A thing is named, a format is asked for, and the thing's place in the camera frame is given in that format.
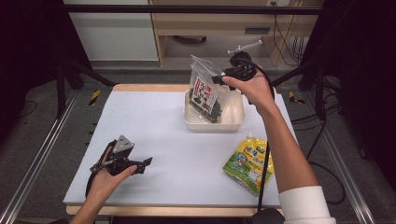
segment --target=yellow and black tape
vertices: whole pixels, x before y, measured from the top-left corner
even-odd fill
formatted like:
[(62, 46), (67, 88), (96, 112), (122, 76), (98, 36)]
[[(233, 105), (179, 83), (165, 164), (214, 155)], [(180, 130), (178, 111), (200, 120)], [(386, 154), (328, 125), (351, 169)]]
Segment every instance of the yellow and black tape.
[(96, 100), (98, 99), (100, 91), (95, 91), (92, 95), (89, 105), (95, 105)]
[(298, 103), (300, 105), (305, 105), (305, 100), (296, 100), (296, 98), (294, 98), (294, 94), (292, 91), (289, 91), (289, 100), (291, 102), (295, 102)]

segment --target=yellow package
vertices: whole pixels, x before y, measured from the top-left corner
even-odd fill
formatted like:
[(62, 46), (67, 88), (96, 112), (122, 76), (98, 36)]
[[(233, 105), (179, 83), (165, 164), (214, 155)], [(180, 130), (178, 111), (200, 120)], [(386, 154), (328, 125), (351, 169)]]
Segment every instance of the yellow package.
[[(242, 141), (223, 166), (224, 172), (253, 194), (259, 195), (266, 149), (267, 142), (263, 139), (252, 137)], [(270, 154), (265, 185), (273, 173), (274, 165)]]

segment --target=white tabletop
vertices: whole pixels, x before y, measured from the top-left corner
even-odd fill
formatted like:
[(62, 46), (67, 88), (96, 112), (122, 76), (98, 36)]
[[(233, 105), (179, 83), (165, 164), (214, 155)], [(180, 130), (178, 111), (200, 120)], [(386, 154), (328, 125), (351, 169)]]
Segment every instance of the white tabletop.
[[(276, 104), (294, 135), (279, 94)], [(143, 175), (133, 175), (121, 183), (106, 205), (257, 206), (258, 197), (222, 171), (225, 162), (249, 134), (266, 139), (262, 119), (245, 97), (244, 106), (245, 120), (236, 132), (195, 133), (184, 122), (184, 92), (111, 92), (64, 203), (82, 205), (90, 167), (107, 144), (123, 134), (134, 143), (130, 160), (142, 161), (149, 157), (153, 160)], [(265, 188), (262, 202), (279, 206), (274, 175)]]

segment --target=white sleeve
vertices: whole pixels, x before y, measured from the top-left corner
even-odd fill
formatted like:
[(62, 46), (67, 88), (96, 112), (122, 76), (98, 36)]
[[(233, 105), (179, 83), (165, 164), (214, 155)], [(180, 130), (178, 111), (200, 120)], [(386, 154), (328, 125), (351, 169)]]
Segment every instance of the white sleeve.
[(333, 224), (321, 186), (286, 190), (279, 194), (285, 224)]

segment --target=wooden cabinet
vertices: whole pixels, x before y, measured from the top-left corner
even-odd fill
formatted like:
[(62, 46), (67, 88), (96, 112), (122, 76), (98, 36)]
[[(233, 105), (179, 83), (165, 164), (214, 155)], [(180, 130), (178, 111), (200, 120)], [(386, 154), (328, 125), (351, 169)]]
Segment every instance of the wooden cabinet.
[[(151, 5), (174, 6), (266, 6), (265, 0), (227, 0), (227, 1), (188, 1), (188, 0), (149, 0)], [(322, 1), (290, 0), (288, 7), (321, 6)], [(160, 63), (166, 48), (166, 37), (169, 35), (257, 35), (262, 36), (264, 46), (271, 55), (273, 65), (279, 62), (280, 54), (274, 44), (274, 15), (250, 14), (152, 14), (154, 34)], [(318, 16), (276, 16), (277, 27), (285, 39), (291, 36), (310, 36)], [(275, 40), (281, 51), (285, 49), (285, 41), (278, 31)]]

